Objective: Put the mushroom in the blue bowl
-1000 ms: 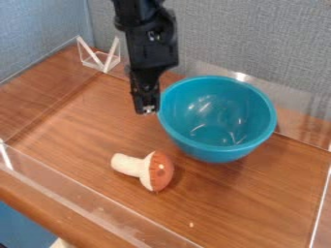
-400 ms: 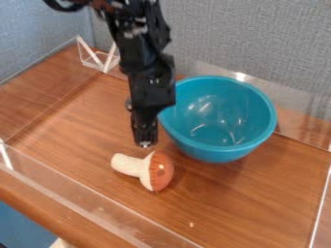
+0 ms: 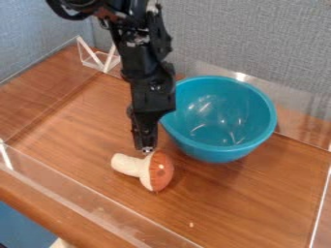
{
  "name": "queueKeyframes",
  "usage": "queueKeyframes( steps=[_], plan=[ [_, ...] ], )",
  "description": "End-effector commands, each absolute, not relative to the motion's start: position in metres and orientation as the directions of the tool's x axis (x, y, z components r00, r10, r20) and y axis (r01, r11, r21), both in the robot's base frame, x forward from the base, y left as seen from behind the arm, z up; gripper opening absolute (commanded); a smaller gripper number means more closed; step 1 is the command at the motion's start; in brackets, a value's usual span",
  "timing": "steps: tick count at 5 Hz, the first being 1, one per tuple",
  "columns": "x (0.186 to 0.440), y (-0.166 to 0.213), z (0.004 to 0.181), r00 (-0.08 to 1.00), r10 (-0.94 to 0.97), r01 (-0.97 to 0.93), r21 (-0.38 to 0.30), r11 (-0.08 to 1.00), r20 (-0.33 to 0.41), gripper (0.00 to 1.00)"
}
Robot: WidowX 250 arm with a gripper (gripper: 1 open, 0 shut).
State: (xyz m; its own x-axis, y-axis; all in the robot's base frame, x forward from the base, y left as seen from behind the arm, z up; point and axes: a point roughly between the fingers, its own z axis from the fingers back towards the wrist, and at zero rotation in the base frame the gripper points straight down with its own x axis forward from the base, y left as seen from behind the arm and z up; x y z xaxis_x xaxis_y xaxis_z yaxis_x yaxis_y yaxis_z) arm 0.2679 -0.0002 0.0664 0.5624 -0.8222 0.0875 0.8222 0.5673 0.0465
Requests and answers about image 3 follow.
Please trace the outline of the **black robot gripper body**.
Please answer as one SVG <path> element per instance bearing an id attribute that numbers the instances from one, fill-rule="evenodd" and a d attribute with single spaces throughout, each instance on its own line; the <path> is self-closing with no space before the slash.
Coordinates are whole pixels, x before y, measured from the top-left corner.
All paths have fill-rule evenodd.
<path id="1" fill-rule="evenodd" d="M 129 117 L 133 123 L 156 123 L 176 109 L 175 67 L 168 62 L 129 62 L 125 80 L 130 85 Z"/>

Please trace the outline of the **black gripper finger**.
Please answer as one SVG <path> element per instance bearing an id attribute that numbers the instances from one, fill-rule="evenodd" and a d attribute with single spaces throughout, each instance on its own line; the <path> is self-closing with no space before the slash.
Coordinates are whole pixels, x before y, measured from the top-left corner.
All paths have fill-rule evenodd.
<path id="1" fill-rule="evenodd" d="M 132 121 L 134 148 L 142 153 L 149 153 L 157 144 L 159 115 L 155 112 L 130 112 L 129 117 Z"/>

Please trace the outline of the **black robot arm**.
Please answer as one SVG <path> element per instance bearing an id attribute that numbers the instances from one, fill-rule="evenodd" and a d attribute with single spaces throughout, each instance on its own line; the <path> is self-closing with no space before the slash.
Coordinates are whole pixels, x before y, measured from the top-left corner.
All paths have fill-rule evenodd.
<path id="1" fill-rule="evenodd" d="M 72 21 L 93 16 L 109 34 L 121 59 L 121 76 L 130 85 L 134 147 L 149 153 L 157 144 L 157 122 L 176 109 L 173 64 L 165 61 L 172 37 L 157 0 L 45 0 L 54 14 Z"/>

